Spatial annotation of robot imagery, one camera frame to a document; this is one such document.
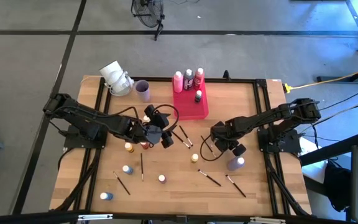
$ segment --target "small paint jar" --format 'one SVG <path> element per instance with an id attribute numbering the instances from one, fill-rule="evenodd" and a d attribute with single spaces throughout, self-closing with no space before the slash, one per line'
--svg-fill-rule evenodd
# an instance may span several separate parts
<path id="1" fill-rule="evenodd" d="M 127 166 L 127 165 L 122 167 L 122 171 L 124 171 L 124 173 L 129 174 L 129 175 L 131 175 L 134 172 L 132 167 Z"/>
<path id="2" fill-rule="evenodd" d="M 148 149 L 149 148 L 149 143 L 148 142 L 141 142 L 140 145 L 142 146 L 143 149 Z"/>
<path id="3" fill-rule="evenodd" d="M 158 181 L 159 181 L 161 184 L 165 184 L 166 181 L 167 181 L 167 178 L 165 178 L 164 175 L 159 175 Z"/>
<path id="4" fill-rule="evenodd" d="M 195 98 L 195 102 L 199 103 L 201 101 L 201 95 L 203 94 L 203 92 L 201 92 L 201 90 L 197 90 L 196 92 L 196 98 Z"/>
<path id="5" fill-rule="evenodd" d="M 101 200 L 111 200 L 112 199 L 112 193 L 109 192 L 103 192 L 100 194 L 100 199 Z"/>
<path id="6" fill-rule="evenodd" d="M 133 153 L 135 151 L 135 148 L 132 146 L 131 143 L 127 142 L 125 143 L 125 149 L 129 152 L 129 153 Z"/>
<path id="7" fill-rule="evenodd" d="M 196 163 L 198 161 L 198 155 L 197 154 L 193 154 L 192 156 L 191 156 L 191 162 L 192 163 Z"/>
<path id="8" fill-rule="evenodd" d="M 143 117 L 143 122 L 150 122 L 150 118 L 145 115 L 145 116 Z"/>
<path id="9" fill-rule="evenodd" d="M 234 171 L 238 168 L 243 167 L 246 164 L 246 161 L 243 157 L 235 157 L 231 159 L 229 162 L 227 162 L 227 169 L 229 171 Z"/>

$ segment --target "purple container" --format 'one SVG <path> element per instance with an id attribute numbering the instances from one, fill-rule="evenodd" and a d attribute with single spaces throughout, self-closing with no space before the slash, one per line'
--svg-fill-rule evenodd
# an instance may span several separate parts
<path id="1" fill-rule="evenodd" d="M 137 81 L 135 84 L 135 90 L 141 101 L 150 101 L 150 88 L 149 83 L 146 80 Z"/>
<path id="2" fill-rule="evenodd" d="M 229 162 L 227 162 L 227 169 L 229 171 L 235 171 L 238 168 L 243 167 L 246 164 L 246 161 L 243 157 L 235 157 Z"/>

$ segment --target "pink paint bottle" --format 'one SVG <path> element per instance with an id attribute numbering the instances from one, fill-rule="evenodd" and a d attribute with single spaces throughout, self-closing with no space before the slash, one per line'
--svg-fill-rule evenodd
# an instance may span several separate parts
<path id="1" fill-rule="evenodd" d="M 194 78 L 194 88 L 196 90 L 201 89 L 201 86 L 204 82 L 205 72 L 203 68 L 197 69 L 195 78 Z"/>
<path id="2" fill-rule="evenodd" d="M 177 71 L 173 75 L 173 91 L 180 93 L 183 90 L 183 75 Z"/>

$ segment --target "electric fan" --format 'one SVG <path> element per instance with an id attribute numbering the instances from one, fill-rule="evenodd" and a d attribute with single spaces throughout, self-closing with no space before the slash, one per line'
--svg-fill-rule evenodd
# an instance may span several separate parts
<path id="1" fill-rule="evenodd" d="M 164 4 L 162 0 L 132 0 L 131 13 L 134 17 L 138 17 L 143 25 L 153 28 L 157 27 L 154 40 L 160 35 L 163 25 L 162 20 L 165 18 L 163 14 Z"/>

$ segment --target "yellow cable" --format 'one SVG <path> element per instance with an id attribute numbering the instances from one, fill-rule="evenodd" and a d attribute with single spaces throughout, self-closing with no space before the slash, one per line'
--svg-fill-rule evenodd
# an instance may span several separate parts
<path id="1" fill-rule="evenodd" d="M 339 78 L 335 78 L 333 80 L 326 80 L 326 81 L 323 81 L 323 82 L 318 82 L 318 83 L 311 83 L 311 84 L 307 84 L 307 85 L 302 85 L 302 86 L 296 86 L 296 87 L 292 87 L 292 86 L 289 86 L 287 84 L 285 84 L 285 88 L 287 90 L 287 93 L 289 93 L 291 90 L 297 90 L 297 89 L 300 89 L 300 88 L 304 88 L 304 87 L 309 87 L 309 86 L 314 86 L 314 85 L 319 85 L 319 84 L 323 84 L 323 83 L 329 83 L 329 82 L 335 82 L 335 81 L 338 81 L 338 80 L 342 80 L 344 78 L 348 78 L 348 77 L 351 77 L 353 75 L 357 75 L 358 72 L 355 72 L 355 73 L 352 73 L 350 75 L 346 75 L 344 77 L 339 77 Z"/>

